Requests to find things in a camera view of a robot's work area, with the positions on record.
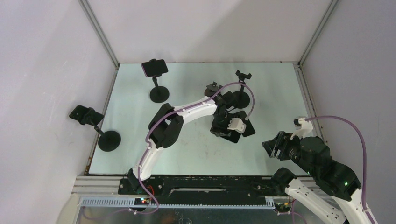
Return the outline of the small teal phone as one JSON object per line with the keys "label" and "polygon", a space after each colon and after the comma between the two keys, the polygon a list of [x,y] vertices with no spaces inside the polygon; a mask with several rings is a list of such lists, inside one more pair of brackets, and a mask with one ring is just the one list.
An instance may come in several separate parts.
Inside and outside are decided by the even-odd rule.
{"label": "small teal phone", "polygon": [[232,143],[238,143],[241,133],[235,130],[229,130],[226,126],[216,126],[212,125],[210,132],[214,134],[216,137],[226,139]]}

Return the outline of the black round-base phone stand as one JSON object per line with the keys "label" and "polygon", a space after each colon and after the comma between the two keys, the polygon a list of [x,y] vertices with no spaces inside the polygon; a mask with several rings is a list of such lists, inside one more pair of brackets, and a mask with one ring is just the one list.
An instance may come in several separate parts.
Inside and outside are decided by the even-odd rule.
{"label": "black round-base phone stand", "polygon": [[[250,80],[252,77],[251,73],[245,74],[240,72],[240,70],[236,71],[236,76],[239,79],[239,83],[246,84],[245,80],[248,79]],[[237,109],[243,109],[246,108],[249,103],[250,103],[250,96],[244,91],[245,86],[241,86],[239,91],[233,92],[235,96],[235,105],[234,107]]]}

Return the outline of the black smartphone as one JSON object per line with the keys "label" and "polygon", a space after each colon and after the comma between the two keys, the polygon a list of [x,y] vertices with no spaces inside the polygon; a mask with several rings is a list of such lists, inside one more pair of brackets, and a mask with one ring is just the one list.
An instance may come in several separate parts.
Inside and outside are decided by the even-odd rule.
{"label": "black smartphone", "polygon": [[256,131],[249,119],[247,119],[247,114],[245,111],[239,111],[235,114],[236,117],[242,119],[243,123],[246,125],[246,130],[242,133],[243,137],[248,137],[256,134]]}

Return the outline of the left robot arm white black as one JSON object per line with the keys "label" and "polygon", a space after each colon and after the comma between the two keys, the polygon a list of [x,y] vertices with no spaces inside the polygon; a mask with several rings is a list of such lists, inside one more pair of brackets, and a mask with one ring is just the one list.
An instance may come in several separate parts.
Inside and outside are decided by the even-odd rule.
{"label": "left robot arm white black", "polygon": [[178,139],[183,125],[204,116],[213,116],[210,132],[217,137],[228,138],[233,131],[228,129],[232,114],[227,109],[236,105],[234,94],[205,96],[188,105],[172,107],[166,103],[149,123],[146,136],[147,149],[140,161],[129,170],[130,189],[136,194],[143,194],[148,188],[146,179],[150,178],[152,169],[162,150],[172,146]]}

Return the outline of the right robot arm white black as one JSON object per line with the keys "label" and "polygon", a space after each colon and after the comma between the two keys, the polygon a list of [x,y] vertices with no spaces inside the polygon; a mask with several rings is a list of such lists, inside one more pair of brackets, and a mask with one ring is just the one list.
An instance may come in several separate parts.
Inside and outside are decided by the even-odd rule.
{"label": "right robot arm white black", "polygon": [[313,178],[320,190],[340,207],[338,210],[311,192],[287,168],[278,169],[271,177],[277,195],[285,193],[298,200],[326,224],[375,224],[374,215],[363,201],[363,184],[347,165],[332,159],[330,148],[319,137],[295,137],[280,131],[272,140],[262,143],[271,158],[291,160]]}

